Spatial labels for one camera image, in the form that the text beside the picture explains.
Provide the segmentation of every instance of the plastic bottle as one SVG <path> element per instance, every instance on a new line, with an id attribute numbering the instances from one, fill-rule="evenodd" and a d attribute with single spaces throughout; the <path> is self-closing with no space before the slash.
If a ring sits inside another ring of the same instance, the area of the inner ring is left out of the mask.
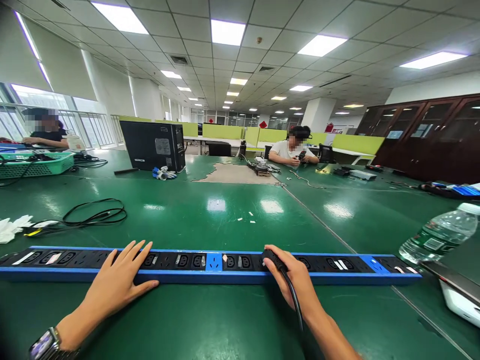
<path id="1" fill-rule="evenodd" d="M 478 215 L 480 206 L 464 202 L 455 211 L 431 219 L 398 251 L 404 259 L 414 264 L 438 261 L 475 234 Z"/>

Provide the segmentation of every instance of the green workbench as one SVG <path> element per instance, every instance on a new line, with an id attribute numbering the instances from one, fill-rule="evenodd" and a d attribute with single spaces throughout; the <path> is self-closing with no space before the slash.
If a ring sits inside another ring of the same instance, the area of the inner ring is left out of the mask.
<path id="1" fill-rule="evenodd" d="M 156 249 L 261 251 L 271 243 L 291 252 L 395 253 L 422 222 L 457 204 L 409 189 L 394 190 L 380 179 L 364 183 L 315 173 L 313 166 L 299 174 L 325 189 L 308 187 L 286 167 L 278 175 L 288 184 L 285 189 L 195 182 L 213 172 L 215 163 L 245 164 L 231 157 L 187 156 L 186 169 L 177 179 L 160 181 L 148 171 L 114 176 L 113 171 L 131 166 L 126 151 L 93 155 L 109 163 L 26 178 L 1 189 L 0 219 L 25 214 L 34 220 L 59 219 L 77 204 L 103 198 L 121 199 L 128 218 L 38 239 L 18 235 L 0 247 L 0 256 L 31 245 L 121 248 L 143 239 L 153 241 Z M 82 301 L 88 287 L 0 283 L 1 320 L 13 349 L 25 353 L 46 328 Z M 445 307 L 436 280 L 429 276 L 398 288 L 315 288 L 364 359 L 480 359 L 479 330 Z M 110 318 L 82 351 L 82 359 L 136 357 L 301 359 L 302 351 L 295 314 L 276 286 L 170 284 Z"/>

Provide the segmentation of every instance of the person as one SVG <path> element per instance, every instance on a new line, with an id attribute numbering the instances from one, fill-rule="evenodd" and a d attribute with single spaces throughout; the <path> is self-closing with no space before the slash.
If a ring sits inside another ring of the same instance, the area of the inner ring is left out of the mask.
<path id="1" fill-rule="evenodd" d="M 144 244 L 145 240 L 138 244 L 132 241 L 122 250 L 115 262 L 117 250 L 114 249 L 108 255 L 81 304 L 64 317 L 55 328 L 61 340 L 59 344 L 61 351 L 67 354 L 78 351 L 82 342 L 103 320 L 159 285 L 157 280 L 146 281 L 139 285 L 133 284 L 135 275 L 153 245 L 149 242 L 139 253 Z M 287 274 L 297 294 L 303 318 L 325 358 L 327 360 L 362 360 L 320 304 L 307 267 L 292 254 L 274 245 L 265 245 L 265 249 L 272 250 L 287 266 Z M 282 274 L 270 259 L 265 258 L 264 263 L 278 283 L 286 302 L 294 309 L 292 295 Z M 37 351 L 44 345 L 42 339 L 44 337 L 35 344 Z"/>
<path id="2" fill-rule="evenodd" d="M 318 164 L 319 158 L 316 157 L 306 146 L 302 146 L 305 139 L 310 136 L 308 126 L 294 126 L 288 132 L 288 139 L 276 142 L 268 153 L 268 159 L 296 168 L 300 163 Z M 300 160 L 298 156 L 302 151 L 306 151 L 305 156 Z"/>
<path id="3" fill-rule="evenodd" d="M 35 123 L 35 131 L 29 137 L 24 137 L 22 142 L 25 144 L 37 144 L 55 148 L 68 148 L 69 143 L 64 129 L 64 124 L 59 120 L 59 116 L 54 110 L 35 107 L 22 111 L 26 122 Z"/>

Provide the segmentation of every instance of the black computer case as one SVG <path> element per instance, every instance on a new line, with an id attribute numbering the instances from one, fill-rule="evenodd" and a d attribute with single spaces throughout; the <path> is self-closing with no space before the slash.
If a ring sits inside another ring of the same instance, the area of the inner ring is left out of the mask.
<path id="1" fill-rule="evenodd" d="M 131 166 L 140 170 L 168 166 L 169 171 L 185 168 L 184 130 L 181 124 L 120 121 Z"/>

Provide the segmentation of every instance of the power strip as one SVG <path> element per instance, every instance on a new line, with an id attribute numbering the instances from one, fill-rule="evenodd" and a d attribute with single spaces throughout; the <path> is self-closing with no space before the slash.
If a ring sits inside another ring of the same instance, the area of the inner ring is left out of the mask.
<path id="1" fill-rule="evenodd" d="M 91 282 L 113 248 L 32 246 L 0 259 L 0 280 Z M 394 255 L 292 253 L 315 285 L 408 285 L 422 276 Z M 261 252 L 151 250 L 136 282 L 265 284 L 273 280 Z"/>

